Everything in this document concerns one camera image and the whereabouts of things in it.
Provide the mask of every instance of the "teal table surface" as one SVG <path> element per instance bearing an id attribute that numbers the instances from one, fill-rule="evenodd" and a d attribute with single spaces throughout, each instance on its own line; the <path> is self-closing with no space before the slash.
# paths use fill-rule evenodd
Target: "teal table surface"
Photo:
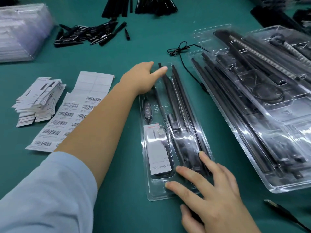
<path id="1" fill-rule="evenodd" d="M 101 13 L 107 0 L 21 0 L 22 3 L 46 3 L 57 23 L 94 26 L 107 21 Z M 263 233 L 303 232 L 298 226 L 279 217 L 263 199 L 283 205 L 311 227 L 311 189 L 272 194 L 261 182 L 247 156 L 212 98 L 181 68 L 179 58 L 170 58 L 167 49 L 181 41 L 193 44 L 192 31 L 231 23 L 243 32 L 261 28 L 249 13 L 249 0 L 173 0 L 178 13 L 170 16 L 128 14 L 131 41 L 120 32 L 106 46 L 79 46 L 56 49 L 52 32 L 37 58 L 32 62 L 0 64 L 0 198 L 12 190 L 47 156 L 25 150 L 46 122 L 16 128 L 18 114 L 11 106 L 37 77 L 62 79 L 70 92 L 81 70 L 114 74 L 115 85 L 132 66 L 143 61 L 178 62 L 196 115 L 206 134 L 217 162 L 236 176 L 247 209 Z M 187 55 L 186 66 L 191 69 Z M 98 192 L 94 208 L 94 232 L 184 232 L 178 198 L 149 202 L 143 172 L 140 113 L 135 100 L 124 127 L 107 176 Z"/>

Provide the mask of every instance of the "barcode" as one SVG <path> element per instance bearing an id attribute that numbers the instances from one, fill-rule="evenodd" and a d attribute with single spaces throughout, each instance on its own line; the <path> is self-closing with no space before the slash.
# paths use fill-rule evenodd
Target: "barcode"
<path id="1" fill-rule="evenodd" d="M 87 99 L 88 101 L 101 101 L 100 98 L 95 98 L 95 97 L 90 97 L 90 96 L 88 96 L 86 99 Z"/>
<path id="2" fill-rule="evenodd" d="M 78 114 L 78 118 L 85 118 L 86 114 Z"/>
<path id="3" fill-rule="evenodd" d="M 46 133 L 49 135 L 58 135 L 58 134 L 60 134 L 60 131 L 51 130 L 51 129 L 44 129 L 42 133 Z"/>
<path id="4" fill-rule="evenodd" d="M 64 106 L 71 107 L 71 108 L 77 108 L 77 107 L 79 106 L 79 104 L 75 104 L 75 103 L 65 103 Z"/>
<path id="5" fill-rule="evenodd" d="M 57 125 L 66 125 L 68 122 L 61 121 L 61 120 L 52 120 L 52 124 L 57 124 Z"/>
<path id="6" fill-rule="evenodd" d="M 82 109 L 92 110 L 95 106 L 93 105 L 83 105 Z"/>
<path id="7" fill-rule="evenodd" d="M 51 146 L 52 142 L 48 141 L 36 141 L 35 145 L 44 145 L 44 146 Z"/>
<path id="8" fill-rule="evenodd" d="M 69 113 L 69 112 L 59 112 L 58 115 L 63 115 L 63 116 L 73 116 L 73 113 Z"/>

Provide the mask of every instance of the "shirt sleeve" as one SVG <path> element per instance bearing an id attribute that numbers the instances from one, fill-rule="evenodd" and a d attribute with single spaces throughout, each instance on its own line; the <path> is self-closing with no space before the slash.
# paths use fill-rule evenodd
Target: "shirt sleeve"
<path id="1" fill-rule="evenodd" d="M 96 196 L 95 178 L 82 161 L 51 153 L 0 200 L 0 232 L 91 233 Z"/>

